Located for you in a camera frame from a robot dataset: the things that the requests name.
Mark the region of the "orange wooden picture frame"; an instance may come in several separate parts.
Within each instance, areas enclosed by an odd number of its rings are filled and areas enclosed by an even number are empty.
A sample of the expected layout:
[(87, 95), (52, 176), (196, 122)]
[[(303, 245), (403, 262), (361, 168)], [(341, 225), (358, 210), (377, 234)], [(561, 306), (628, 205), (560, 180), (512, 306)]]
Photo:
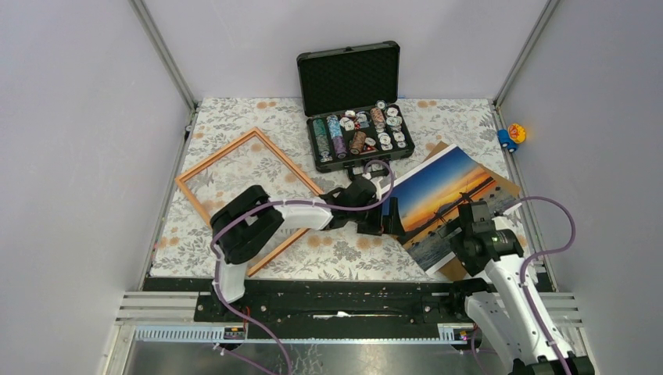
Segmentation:
[(326, 189), (315, 176), (311, 147), (301, 131), (195, 133), (176, 176), (151, 275), (211, 277), (214, 213), (252, 185), (275, 199), (314, 197)]

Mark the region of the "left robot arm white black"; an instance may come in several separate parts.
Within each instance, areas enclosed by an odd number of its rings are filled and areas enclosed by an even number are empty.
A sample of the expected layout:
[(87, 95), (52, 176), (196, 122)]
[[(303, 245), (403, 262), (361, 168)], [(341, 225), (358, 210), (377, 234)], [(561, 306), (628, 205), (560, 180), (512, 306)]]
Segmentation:
[(353, 222), (360, 234), (403, 236), (394, 185), (379, 190), (365, 177), (316, 198), (273, 200), (253, 185), (215, 213), (210, 250), (216, 257), (213, 311), (225, 321), (242, 313), (248, 262), (280, 230), (336, 230)]

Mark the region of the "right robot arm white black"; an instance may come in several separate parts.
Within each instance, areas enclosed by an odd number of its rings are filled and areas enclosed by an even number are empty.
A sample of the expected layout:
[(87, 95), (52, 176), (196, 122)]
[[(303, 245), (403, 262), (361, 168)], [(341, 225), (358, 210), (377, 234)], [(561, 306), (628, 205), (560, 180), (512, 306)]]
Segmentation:
[(462, 203), (458, 212), (451, 249), (470, 279), (452, 283), (450, 315), (472, 320), (511, 374), (594, 374), (546, 310), (528, 272), (536, 256), (525, 255), (505, 217), (486, 202)]

